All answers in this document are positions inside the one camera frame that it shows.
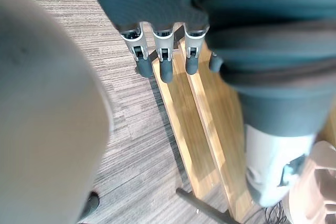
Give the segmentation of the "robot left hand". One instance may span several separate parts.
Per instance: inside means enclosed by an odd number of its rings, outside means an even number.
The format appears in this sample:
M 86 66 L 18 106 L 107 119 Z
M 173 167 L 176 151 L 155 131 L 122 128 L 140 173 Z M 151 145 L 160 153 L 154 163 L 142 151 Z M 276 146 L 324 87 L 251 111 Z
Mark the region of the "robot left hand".
M 143 77 L 153 73 L 142 23 L 152 26 L 164 82 L 172 80 L 173 26 L 183 23 L 186 71 L 202 43 L 210 68 L 238 94 L 246 184 L 254 202 L 284 198 L 335 96 L 335 0 L 97 0 Z

